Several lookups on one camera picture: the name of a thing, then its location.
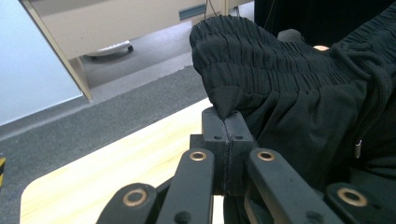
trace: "wooden table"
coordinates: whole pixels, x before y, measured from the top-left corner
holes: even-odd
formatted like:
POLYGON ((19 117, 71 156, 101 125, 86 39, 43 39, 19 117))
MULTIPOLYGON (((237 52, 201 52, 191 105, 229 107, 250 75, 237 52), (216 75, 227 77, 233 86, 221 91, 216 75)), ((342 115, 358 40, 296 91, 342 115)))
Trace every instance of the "wooden table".
MULTIPOLYGON (((201 133, 207 99, 44 175, 21 197, 21 223, 95 223, 114 193, 131 183, 153 187, 174 175, 190 134, 201 133)), ((222 223, 215 197, 213 223, 222 223)))

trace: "white panel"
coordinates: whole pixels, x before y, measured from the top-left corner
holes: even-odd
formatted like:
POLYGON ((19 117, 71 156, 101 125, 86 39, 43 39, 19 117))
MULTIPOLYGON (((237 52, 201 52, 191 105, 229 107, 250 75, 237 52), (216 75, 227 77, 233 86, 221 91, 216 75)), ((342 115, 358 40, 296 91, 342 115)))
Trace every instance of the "white panel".
POLYGON ((0 125, 81 96, 19 1, 0 1, 0 125))

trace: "black fabric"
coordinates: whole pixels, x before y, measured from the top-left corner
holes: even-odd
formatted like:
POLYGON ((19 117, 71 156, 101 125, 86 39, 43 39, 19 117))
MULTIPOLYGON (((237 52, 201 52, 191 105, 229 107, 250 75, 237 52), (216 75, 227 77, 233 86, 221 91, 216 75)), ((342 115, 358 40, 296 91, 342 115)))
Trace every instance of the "black fabric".
POLYGON ((289 28, 310 45, 331 46, 385 10, 393 0, 256 0, 254 21, 273 35, 289 28))
MULTIPOLYGON (((394 91, 395 36, 396 4, 326 51, 280 42, 246 19, 216 17, 192 28, 192 59, 219 116, 240 111, 261 147, 279 151, 320 189, 361 139, 359 162, 369 155, 365 134, 394 91)), ((376 175, 396 177, 393 158, 369 158, 376 175)))

